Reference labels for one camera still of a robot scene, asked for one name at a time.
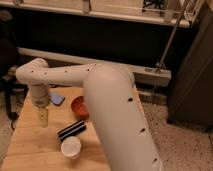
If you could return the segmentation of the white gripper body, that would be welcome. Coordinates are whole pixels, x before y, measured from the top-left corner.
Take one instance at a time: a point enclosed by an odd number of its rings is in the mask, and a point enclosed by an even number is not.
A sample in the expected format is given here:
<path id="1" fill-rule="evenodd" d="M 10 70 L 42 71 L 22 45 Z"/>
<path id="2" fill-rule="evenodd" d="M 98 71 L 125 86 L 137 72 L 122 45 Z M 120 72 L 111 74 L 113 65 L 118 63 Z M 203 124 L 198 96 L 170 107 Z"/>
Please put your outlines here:
<path id="1" fill-rule="evenodd" d="M 31 100 L 34 106 L 38 108 L 45 108 L 49 105 L 49 89 L 46 85 L 30 85 L 29 90 L 31 94 Z"/>

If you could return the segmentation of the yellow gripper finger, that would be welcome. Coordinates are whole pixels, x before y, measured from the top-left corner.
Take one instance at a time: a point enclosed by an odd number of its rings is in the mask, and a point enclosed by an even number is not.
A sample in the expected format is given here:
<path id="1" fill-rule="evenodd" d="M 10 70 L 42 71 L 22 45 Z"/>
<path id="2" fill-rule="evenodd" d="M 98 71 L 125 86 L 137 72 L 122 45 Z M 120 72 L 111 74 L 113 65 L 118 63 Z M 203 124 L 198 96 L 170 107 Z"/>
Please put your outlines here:
<path id="1" fill-rule="evenodd" d="M 45 128 L 48 126 L 48 109 L 47 108 L 39 108 L 38 109 L 38 117 L 40 121 L 40 125 Z"/>

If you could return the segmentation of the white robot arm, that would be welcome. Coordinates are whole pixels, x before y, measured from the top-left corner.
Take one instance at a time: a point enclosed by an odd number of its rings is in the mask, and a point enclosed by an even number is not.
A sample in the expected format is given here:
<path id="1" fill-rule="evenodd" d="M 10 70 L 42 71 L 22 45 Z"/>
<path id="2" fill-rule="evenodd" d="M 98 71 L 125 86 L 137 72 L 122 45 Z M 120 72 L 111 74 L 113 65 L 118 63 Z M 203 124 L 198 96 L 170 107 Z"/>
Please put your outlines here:
<path id="1" fill-rule="evenodd" d="M 164 171 L 128 67 L 105 62 L 51 68 L 36 58 L 20 66 L 15 75 L 28 86 L 38 108 L 48 105 L 50 84 L 81 87 L 111 171 Z"/>

